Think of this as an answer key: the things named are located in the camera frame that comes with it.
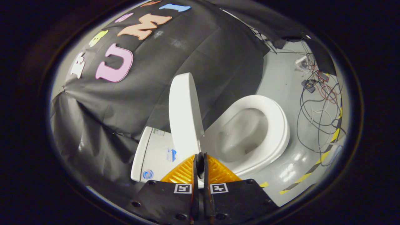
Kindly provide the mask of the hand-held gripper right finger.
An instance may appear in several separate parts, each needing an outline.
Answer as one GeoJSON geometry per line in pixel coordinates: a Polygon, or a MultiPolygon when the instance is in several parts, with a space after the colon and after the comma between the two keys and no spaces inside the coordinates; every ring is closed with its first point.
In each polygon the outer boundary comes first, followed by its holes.
{"type": "Polygon", "coordinates": [[[204,154],[204,213],[210,224],[244,225],[277,209],[254,179],[241,179],[216,158],[204,154]]]}

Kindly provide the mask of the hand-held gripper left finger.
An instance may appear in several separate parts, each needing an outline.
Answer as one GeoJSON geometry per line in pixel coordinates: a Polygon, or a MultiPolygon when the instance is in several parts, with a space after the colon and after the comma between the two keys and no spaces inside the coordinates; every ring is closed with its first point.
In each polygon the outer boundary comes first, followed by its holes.
{"type": "Polygon", "coordinates": [[[161,181],[147,181],[126,210],[157,225],[193,224],[199,211],[197,158],[188,157],[161,181]]]}

